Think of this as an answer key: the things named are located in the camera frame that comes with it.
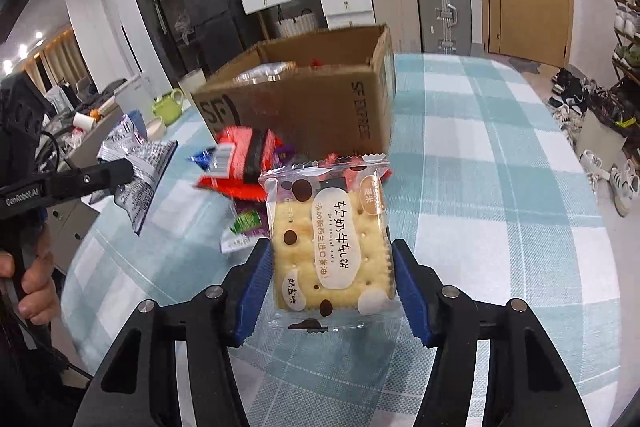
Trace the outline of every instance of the table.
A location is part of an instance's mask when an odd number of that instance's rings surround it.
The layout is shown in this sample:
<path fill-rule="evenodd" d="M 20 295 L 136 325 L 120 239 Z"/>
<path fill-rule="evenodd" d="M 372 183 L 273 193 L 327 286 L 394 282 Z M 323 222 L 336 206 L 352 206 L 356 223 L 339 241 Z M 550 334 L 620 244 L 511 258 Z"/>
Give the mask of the table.
<path fill-rule="evenodd" d="M 593 426 L 605 427 L 620 355 L 616 267 L 556 122 L 523 77 L 497 62 L 397 55 L 396 71 L 385 185 L 392 238 L 404 238 L 420 263 L 474 299 L 524 298 Z M 211 143 L 200 116 L 191 109 L 170 135 L 180 147 L 140 238 L 110 203 L 70 268 L 63 318 L 90 371 L 139 301 L 190 299 L 244 261 L 218 251 L 228 201 L 191 188 L 199 171 L 185 158 Z M 405 318 L 310 335 L 268 328 L 271 312 L 267 298 L 254 335 L 230 350 L 252 426 L 413 424 L 435 350 L 412 337 Z M 468 425 L 481 424 L 487 369 L 483 341 Z"/>

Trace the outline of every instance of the tile floor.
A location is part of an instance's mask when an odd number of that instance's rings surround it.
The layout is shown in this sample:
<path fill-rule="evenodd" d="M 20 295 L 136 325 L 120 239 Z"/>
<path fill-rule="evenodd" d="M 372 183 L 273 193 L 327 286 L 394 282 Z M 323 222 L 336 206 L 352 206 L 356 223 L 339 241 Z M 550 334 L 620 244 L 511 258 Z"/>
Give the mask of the tile floor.
<path fill-rule="evenodd" d="M 486 57 L 511 66 L 509 57 L 493 54 L 486 54 Z M 558 73 L 558 68 L 541 64 L 538 69 L 538 73 L 524 72 L 522 76 L 524 76 L 540 99 L 545 101 L 551 96 L 551 78 Z M 624 164 L 625 161 L 624 154 L 620 152 L 616 163 L 620 165 Z M 638 250 L 634 247 L 636 243 L 635 235 L 638 227 L 640 227 L 640 203 L 636 204 L 628 216 L 625 218 L 620 217 L 613 205 L 609 186 L 604 181 L 600 181 L 597 198 L 602 219 L 607 227 L 607 232 L 609 232 L 620 284 L 620 307 L 622 313 L 620 358 L 623 364 L 620 367 L 616 402 L 610 420 L 610 423 L 613 423 L 640 387 L 640 313 L 638 313 L 638 310 L 640 310 L 640 286 L 638 285 L 640 256 L 635 254 Z M 62 323 L 55 323 L 52 333 L 54 343 L 58 348 L 66 353 L 72 362 L 80 365 L 79 357 L 75 353 Z M 82 379 L 78 380 L 75 375 L 67 375 L 65 380 L 71 385 L 72 382 L 75 385 L 82 385 L 83 383 Z"/>

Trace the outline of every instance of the finger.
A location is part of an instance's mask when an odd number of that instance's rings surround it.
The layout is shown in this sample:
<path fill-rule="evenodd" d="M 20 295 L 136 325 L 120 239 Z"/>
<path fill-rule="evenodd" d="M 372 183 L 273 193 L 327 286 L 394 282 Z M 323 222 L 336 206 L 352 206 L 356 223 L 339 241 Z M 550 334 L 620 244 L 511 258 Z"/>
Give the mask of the finger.
<path fill-rule="evenodd" d="M 12 277 L 14 269 L 14 256 L 10 253 L 0 252 L 0 277 Z"/>
<path fill-rule="evenodd" d="M 46 257 L 51 253 L 51 234 L 47 223 L 42 227 L 42 232 L 36 242 L 36 256 L 39 258 Z"/>
<path fill-rule="evenodd" d="M 58 299 L 55 300 L 53 306 L 31 317 L 31 323 L 36 326 L 43 326 L 49 324 L 54 317 L 60 317 L 60 302 Z"/>
<path fill-rule="evenodd" d="M 44 288 L 27 295 L 18 303 L 18 311 L 22 318 L 30 319 L 51 307 L 55 307 L 57 302 L 56 287 L 49 279 L 49 283 Z"/>
<path fill-rule="evenodd" d="M 53 273 L 53 254 L 49 252 L 44 257 L 38 257 L 22 276 L 22 289 L 25 293 L 44 288 L 51 280 Z"/>

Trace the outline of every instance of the green teapot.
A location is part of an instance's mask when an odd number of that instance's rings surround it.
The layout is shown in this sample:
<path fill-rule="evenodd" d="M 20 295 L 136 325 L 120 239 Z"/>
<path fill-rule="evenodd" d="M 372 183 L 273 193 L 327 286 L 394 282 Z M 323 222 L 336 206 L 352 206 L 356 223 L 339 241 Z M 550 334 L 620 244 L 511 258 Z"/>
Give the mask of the green teapot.
<path fill-rule="evenodd" d="M 165 125 L 171 125 L 182 114 L 182 102 L 184 101 L 184 93 L 177 87 L 172 92 L 158 98 L 152 106 L 154 115 L 162 118 Z"/>

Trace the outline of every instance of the cardboard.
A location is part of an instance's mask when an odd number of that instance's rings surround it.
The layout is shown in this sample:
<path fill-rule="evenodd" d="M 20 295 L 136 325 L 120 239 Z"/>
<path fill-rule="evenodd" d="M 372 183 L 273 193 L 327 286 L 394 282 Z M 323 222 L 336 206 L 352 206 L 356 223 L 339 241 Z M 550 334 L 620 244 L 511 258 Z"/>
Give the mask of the cardboard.
<path fill-rule="evenodd" d="M 312 61 L 322 66 L 311 68 Z M 267 62 L 297 68 L 276 82 L 237 84 Z M 311 159 L 388 152 L 396 73 L 386 26 L 315 32 L 260 42 L 192 93 L 211 134 L 228 125 L 272 129 Z"/>

